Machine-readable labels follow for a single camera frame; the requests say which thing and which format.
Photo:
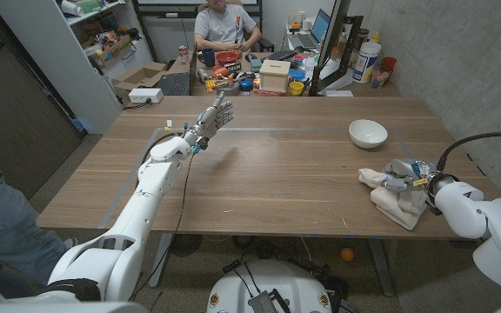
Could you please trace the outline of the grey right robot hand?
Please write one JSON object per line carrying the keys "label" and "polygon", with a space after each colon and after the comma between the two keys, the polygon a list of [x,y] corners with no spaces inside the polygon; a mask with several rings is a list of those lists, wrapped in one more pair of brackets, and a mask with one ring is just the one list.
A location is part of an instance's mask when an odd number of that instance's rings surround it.
{"label": "grey right robot hand", "polygon": [[385,167],[386,178],[382,186],[398,193],[410,190],[428,190],[428,183],[436,175],[434,163],[411,159],[396,158]]}

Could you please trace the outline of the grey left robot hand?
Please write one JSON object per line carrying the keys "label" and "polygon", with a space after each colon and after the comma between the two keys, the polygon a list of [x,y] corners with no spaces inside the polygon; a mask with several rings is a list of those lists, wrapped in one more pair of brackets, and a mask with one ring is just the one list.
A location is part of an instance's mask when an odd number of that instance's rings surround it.
{"label": "grey left robot hand", "polygon": [[232,108],[232,101],[224,102],[224,92],[221,91],[213,104],[197,116],[182,138],[190,146],[206,150],[217,131],[233,119]]}

